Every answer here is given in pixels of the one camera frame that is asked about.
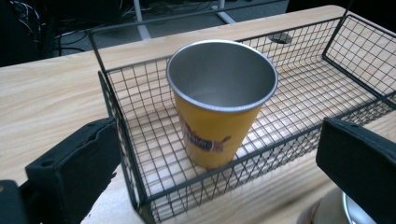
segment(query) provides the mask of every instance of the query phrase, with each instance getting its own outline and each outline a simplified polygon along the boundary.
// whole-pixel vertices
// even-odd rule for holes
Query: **cup label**
[[[185,140],[194,144],[204,151],[215,151],[222,152],[224,149],[224,143],[231,139],[231,136],[226,136],[222,141],[214,141],[214,140],[205,140],[202,139],[195,131],[193,131],[190,125],[183,119],[183,117],[179,114],[180,123],[181,123],[181,131],[183,132]]]

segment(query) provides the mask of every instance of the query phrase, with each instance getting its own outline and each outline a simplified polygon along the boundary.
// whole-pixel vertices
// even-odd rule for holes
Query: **wire mesh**
[[[326,117],[364,124],[394,109],[382,101],[388,97],[395,102],[394,37],[347,17],[332,40],[338,22],[323,21],[240,41],[272,60],[279,83],[233,161],[218,170],[199,167],[187,156],[166,80],[169,57],[105,74],[108,90],[114,93],[113,108],[118,107],[125,127],[122,138],[129,140],[124,139],[124,144],[131,144],[131,152],[123,151],[130,193],[139,191],[138,203],[147,207],[154,221],[210,201],[315,150]],[[362,41],[352,38],[362,32],[373,34],[364,34],[369,38]],[[329,41],[331,47],[326,49]],[[381,55],[379,62],[375,55]],[[373,61],[363,66],[369,58]],[[345,70],[361,81],[346,76]]]

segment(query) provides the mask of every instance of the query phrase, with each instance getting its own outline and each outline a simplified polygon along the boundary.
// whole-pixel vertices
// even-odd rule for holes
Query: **table surface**
[[[170,55],[204,39],[242,39],[342,16],[326,6],[101,49],[106,68]],[[24,167],[84,124],[107,117],[92,51],[0,68],[0,179],[20,185]],[[396,141],[396,112],[365,127]],[[165,223],[295,223],[334,183],[315,152],[289,162]],[[143,223],[132,209],[120,167],[83,223]]]

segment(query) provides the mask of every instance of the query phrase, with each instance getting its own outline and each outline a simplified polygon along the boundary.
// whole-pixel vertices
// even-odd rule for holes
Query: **yellow cup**
[[[266,56],[227,40],[200,41],[178,50],[166,75],[187,154],[208,169],[233,159],[278,80]]]

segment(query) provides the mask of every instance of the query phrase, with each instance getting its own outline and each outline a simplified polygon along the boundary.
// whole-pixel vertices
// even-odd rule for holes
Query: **floor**
[[[240,22],[285,13],[288,3],[289,0],[226,0],[225,8],[241,7],[226,11],[226,15],[231,17],[233,21]],[[189,13],[197,14],[212,11],[204,15],[147,24],[149,37],[155,38],[226,24],[227,22],[217,13],[213,13],[218,4],[218,1],[184,1],[183,4],[172,4],[155,0],[148,6],[142,6],[141,12],[143,21],[152,21],[163,18],[169,19],[173,16],[187,15]],[[134,7],[124,7],[121,23],[134,22],[135,20]],[[103,26],[101,24],[84,23],[74,26],[68,25],[64,28],[62,35],[56,36],[55,43],[57,47],[53,51],[53,57],[91,50],[92,45],[88,38],[88,32]],[[139,41],[143,38],[147,38],[147,36],[141,35],[137,29],[128,29],[111,34],[96,35],[95,43],[98,48],[103,48]]]

